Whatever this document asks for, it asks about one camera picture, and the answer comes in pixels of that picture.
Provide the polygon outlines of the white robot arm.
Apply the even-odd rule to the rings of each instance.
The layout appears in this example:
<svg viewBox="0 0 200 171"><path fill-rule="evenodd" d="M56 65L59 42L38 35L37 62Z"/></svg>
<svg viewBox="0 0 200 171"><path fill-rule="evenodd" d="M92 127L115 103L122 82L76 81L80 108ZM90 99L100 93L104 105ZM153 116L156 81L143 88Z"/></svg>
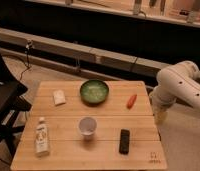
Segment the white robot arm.
<svg viewBox="0 0 200 171"><path fill-rule="evenodd" d="M200 83L196 81L199 68L192 61L182 61L161 69L149 97L155 122L162 124L167 117L167 109L176 99L181 99L200 111Z"/></svg>

